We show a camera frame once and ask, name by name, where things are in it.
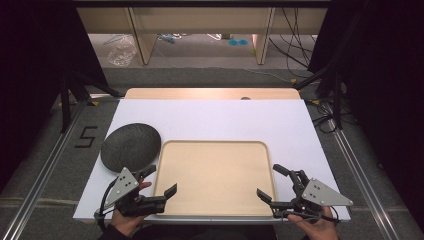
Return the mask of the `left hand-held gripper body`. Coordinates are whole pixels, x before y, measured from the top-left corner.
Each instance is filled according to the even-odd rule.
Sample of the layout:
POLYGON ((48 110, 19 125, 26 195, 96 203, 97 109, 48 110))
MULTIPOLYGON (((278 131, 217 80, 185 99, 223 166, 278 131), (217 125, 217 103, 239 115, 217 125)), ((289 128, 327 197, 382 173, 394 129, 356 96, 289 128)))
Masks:
POLYGON ((124 167, 112 182, 111 189, 106 191, 104 209, 117 209, 124 217, 138 217, 163 213, 166 199, 164 196, 146 197, 140 195, 140 180, 124 167))

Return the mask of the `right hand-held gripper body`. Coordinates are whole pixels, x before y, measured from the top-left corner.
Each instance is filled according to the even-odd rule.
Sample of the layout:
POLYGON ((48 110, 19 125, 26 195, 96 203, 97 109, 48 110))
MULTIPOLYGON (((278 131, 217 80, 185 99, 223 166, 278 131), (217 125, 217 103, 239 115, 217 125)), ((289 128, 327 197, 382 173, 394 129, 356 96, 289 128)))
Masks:
POLYGON ((353 201, 322 181, 309 179, 303 170, 289 170, 287 176, 291 179, 295 197, 290 202, 276 202, 269 204, 275 218, 287 218, 294 214, 303 219, 327 219, 324 207, 352 206, 353 201))

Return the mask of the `person's right hand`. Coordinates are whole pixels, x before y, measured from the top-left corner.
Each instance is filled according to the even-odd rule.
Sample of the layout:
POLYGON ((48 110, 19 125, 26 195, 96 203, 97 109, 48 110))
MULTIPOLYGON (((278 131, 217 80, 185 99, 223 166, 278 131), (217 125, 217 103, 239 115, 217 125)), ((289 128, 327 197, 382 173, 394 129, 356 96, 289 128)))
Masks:
POLYGON ((320 219, 311 224, 294 214, 288 215, 287 219, 303 230, 309 240, 339 240, 336 225, 331 221, 320 219))

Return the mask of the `person's left hand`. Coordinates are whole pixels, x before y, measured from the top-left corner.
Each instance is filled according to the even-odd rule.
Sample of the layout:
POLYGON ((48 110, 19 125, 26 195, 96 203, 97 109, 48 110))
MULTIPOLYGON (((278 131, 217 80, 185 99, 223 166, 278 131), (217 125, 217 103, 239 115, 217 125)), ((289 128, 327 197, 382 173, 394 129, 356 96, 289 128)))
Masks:
POLYGON ((131 237, 140 227, 145 216, 124 217, 119 210, 114 210, 110 225, 126 237, 131 237))

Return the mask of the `dark round plate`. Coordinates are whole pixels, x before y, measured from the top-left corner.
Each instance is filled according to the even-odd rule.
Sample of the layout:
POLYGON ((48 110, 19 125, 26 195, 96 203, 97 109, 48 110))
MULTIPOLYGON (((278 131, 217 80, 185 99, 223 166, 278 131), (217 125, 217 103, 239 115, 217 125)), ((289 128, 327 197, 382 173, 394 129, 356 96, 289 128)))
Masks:
POLYGON ((104 140, 100 157, 103 165, 120 172, 124 167, 140 171, 150 165, 159 155, 162 140, 159 132, 143 123, 122 126, 104 140))

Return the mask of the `beige rectangular tray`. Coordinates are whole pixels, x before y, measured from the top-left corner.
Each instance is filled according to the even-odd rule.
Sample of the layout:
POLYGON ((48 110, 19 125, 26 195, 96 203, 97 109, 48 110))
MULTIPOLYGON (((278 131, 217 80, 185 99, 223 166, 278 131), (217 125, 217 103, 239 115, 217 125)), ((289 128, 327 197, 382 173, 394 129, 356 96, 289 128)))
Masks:
POLYGON ((172 185, 165 217, 272 215, 256 194, 275 196, 267 146, 260 141, 168 141, 154 183, 156 196, 172 185))

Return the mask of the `white board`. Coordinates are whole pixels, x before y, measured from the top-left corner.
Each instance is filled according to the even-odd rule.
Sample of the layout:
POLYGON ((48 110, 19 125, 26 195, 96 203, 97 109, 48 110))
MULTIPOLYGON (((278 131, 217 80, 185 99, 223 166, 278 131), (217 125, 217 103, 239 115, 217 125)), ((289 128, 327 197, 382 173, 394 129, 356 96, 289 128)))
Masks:
MULTIPOLYGON (((168 140, 259 140, 272 164, 304 170, 339 192, 303 100, 120 100, 107 135, 129 123, 147 123, 168 140)), ((89 222, 107 185, 116 178, 98 156, 73 218, 89 222)), ((273 217, 159 217, 151 223, 276 222, 273 217)))

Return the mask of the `black metal stand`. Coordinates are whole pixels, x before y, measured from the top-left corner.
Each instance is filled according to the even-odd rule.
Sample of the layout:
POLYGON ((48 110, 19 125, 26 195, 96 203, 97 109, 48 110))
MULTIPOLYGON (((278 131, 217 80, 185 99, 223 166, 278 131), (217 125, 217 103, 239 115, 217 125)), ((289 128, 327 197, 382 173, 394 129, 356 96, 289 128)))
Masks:
POLYGON ((330 94, 333 95, 333 109, 332 116, 335 122, 335 126, 338 129, 342 129, 341 123, 341 75, 338 73, 335 67, 330 65, 324 67, 318 72, 314 73, 312 76, 308 77, 306 80, 302 81, 300 84, 295 84, 294 88, 298 91, 304 87, 312 84, 313 82, 319 80, 320 83, 315 91, 315 95, 318 98, 328 97, 330 94))
POLYGON ((94 86, 96 89, 115 98, 124 97, 124 94, 110 88, 107 83, 100 83, 81 72, 71 71, 64 74, 61 79, 60 92, 62 103, 62 133, 65 133, 71 124, 69 94, 72 93, 77 101, 88 101, 90 94, 86 89, 86 85, 94 86))

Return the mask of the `wooden table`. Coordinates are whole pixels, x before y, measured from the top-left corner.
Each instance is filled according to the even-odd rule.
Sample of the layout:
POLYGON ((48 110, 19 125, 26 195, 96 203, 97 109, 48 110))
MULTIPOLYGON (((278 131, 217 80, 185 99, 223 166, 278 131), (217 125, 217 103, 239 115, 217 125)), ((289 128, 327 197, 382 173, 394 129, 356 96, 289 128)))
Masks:
POLYGON ((130 88, 126 99, 232 99, 250 97, 251 100, 300 99, 293 88, 130 88))

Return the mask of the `clear plastic bag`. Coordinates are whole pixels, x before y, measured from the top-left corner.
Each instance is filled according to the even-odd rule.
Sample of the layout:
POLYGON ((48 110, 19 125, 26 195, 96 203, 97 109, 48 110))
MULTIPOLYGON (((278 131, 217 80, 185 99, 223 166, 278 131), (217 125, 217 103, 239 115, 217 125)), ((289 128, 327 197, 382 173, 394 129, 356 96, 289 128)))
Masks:
POLYGON ((128 67, 137 53, 137 48, 129 37, 122 38, 110 51, 107 62, 117 67, 128 67))

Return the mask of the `light blue small object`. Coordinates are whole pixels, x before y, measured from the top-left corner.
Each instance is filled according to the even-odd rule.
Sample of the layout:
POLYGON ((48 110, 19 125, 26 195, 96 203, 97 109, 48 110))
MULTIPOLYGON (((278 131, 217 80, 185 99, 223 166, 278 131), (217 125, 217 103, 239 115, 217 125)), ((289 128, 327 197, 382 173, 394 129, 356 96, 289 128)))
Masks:
POLYGON ((170 44, 175 44, 177 40, 181 39, 180 34, 159 34, 158 39, 170 44))

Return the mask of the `black curtain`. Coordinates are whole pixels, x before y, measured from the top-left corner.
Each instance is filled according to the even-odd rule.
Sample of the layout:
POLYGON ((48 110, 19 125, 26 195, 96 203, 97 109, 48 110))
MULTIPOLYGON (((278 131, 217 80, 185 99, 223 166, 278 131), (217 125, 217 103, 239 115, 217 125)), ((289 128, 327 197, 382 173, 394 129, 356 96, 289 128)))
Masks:
POLYGON ((344 56, 353 114, 424 232, 424 0, 332 0, 309 70, 321 70, 354 16, 371 11, 344 56))
POLYGON ((0 192, 75 73, 107 84, 72 0, 0 0, 0 192))

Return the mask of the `wooden shelf unit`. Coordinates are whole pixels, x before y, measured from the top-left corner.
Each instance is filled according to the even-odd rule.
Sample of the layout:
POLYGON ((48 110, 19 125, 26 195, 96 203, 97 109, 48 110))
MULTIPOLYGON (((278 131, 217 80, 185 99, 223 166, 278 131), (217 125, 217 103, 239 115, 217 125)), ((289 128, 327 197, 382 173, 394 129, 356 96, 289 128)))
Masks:
POLYGON ((79 7, 77 12, 89 34, 131 34, 140 63, 150 61, 157 36, 162 33, 250 34, 256 61, 265 63, 268 37, 320 32, 325 8, 199 8, 199 7, 79 7))

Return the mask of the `black beam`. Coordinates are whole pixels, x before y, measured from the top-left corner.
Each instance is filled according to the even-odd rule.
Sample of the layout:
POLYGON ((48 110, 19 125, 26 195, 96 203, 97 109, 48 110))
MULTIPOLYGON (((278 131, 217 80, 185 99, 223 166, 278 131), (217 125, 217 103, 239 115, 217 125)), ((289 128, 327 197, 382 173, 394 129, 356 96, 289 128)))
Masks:
POLYGON ((327 8, 334 0, 72 0, 76 7, 294 7, 327 8))

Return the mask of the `aluminium floor rail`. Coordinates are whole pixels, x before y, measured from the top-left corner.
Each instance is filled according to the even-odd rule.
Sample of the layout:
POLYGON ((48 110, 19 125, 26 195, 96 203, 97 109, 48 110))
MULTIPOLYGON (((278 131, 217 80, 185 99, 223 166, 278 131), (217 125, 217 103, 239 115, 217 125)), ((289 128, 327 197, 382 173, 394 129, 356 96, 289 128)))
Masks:
POLYGON ((385 211, 383 204, 372 187, 360 162, 353 151, 344 131, 339 115, 332 110, 329 111, 331 119, 329 125, 334 129, 335 139, 344 155, 344 159, 360 189, 365 202, 385 240, 400 240, 393 222, 385 211))
POLYGON ((31 182, 31 188, 22 200, 15 200, 12 205, 17 207, 17 211, 9 222, 0 240, 19 240, 37 202, 42 195, 62 153, 72 135, 79 116, 86 106, 85 102, 77 103, 71 115, 68 126, 60 131, 54 142, 54 146, 48 157, 43 161, 43 166, 37 172, 36 178, 31 182))

